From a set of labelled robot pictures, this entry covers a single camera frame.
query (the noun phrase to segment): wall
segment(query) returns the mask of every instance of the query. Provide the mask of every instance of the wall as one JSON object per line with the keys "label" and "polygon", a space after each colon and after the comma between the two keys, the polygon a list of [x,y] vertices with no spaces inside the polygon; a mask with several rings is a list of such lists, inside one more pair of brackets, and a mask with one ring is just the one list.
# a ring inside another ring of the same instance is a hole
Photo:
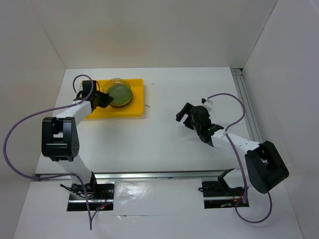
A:
{"label": "wall", "polygon": [[317,238],[319,0],[279,0],[244,68],[263,139],[290,167],[287,189],[303,236]]}
{"label": "wall", "polygon": [[243,67],[277,0],[31,0],[66,68]]}
{"label": "wall", "polygon": [[[30,113],[53,107],[65,72],[61,60],[24,0],[0,1],[0,144],[9,128]],[[40,154],[41,119],[30,119],[13,133],[12,163],[34,174]],[[15,175],[0,159],[2,239],[13,238],[29,181]]]}

